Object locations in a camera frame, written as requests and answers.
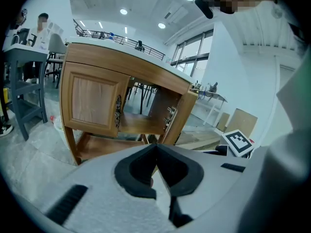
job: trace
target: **black rubber pad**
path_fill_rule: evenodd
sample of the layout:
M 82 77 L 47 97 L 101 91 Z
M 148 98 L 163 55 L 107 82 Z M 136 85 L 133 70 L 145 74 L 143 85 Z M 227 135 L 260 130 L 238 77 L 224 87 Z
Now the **black rubber pad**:
M 223 163 L 221 165 L 221 167 L 227 168 L 227 169 L 230 169 L 230 170 L 233 170 L 233 171 L 237 171 L 237 172 L 240 172 L 240 173 L 243 173 L 243 171 L 245 169 L 244 166 L 238 166 L 238 165 L 233 165 L 233 164 L 229 164 L 229 163 Z
M 87 187 L 76 184 L 47 212 L 46 216 L 55 223 L 62 225 L 75 206 L 81 200 Z

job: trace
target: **cabinet shelf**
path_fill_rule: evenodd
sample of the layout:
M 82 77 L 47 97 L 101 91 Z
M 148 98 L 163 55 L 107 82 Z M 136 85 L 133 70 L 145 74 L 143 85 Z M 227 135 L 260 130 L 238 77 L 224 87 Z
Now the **cabinet shelf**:
M 144 142 L 107 139 L 85 133 L 77 144 L 77 157 L 88 160 L 140 145 Z
M 124 112 L 120 117 L 119 131 L 137 134 L 164 134 L 164 122 L 157 118 Z

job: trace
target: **gray chair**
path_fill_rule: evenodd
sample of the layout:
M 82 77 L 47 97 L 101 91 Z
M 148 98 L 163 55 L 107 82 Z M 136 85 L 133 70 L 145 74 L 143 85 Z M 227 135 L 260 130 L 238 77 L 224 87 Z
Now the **gray chair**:
M 45 76 L 48 76 L 50 74 L 53 75 L 53 83 L 55 82 L 55 76 L 57 76 L 57 85 L 56 89 L 58 88 L 59 85 L 59 80 L 60 80 L 60 74 L 61 74 L 61 68 L 63 66 L 63 60 L 62 59 L 57 59 L 56 55 L 61 54 L 61 57 L 64 57 L 65 53 L 67 51 L 67 47 L 64 45 L 62 38 L 56 34 L 53 33 L 50 38 L 50 43 L 49 43 L 49 57 L 46 62 L 45 70 L 47 69 L 48 64 L 53 64 L 53 71 L 48 72 L 45 74 Z M 59 64 L 59 68 L 55 70 L 55 64 Z

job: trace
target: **cabinet door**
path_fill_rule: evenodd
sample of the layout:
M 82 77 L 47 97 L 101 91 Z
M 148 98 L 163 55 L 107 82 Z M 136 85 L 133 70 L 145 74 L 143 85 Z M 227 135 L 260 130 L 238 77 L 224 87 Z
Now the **cabinet door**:
M 130 76 L 72 62 L 66 62 L 62 72 L 64 125 L 89 133 L 117 136 L 118 113 Z

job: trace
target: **white ceiling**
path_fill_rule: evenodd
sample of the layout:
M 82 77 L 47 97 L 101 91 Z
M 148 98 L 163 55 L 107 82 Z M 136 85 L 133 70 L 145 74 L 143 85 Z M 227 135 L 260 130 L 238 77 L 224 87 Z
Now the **white ceiling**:
M 273 16 L 276 5 L 262 2 L 256 8 L 233 15 L 217 13 L 224 23 L 240 53 L 257 52 L 280 57 L 282 65 L 297 68 L 301 58 L 297 42 L 282 12 L 280 18 Z
M 165 15 L 172 2 L 183 17 L 169 22 Z M 151 33 L 163 41 L 169 39 L 177 31 L 187 26 L 203 14 L 193 1 L 187 0 L 70 0 L 74 19 L 103 20 L 125 24 Z M 125 8 L 127 15 L 120 9 Z M 164 30 L 158 23 L 166 24 Z

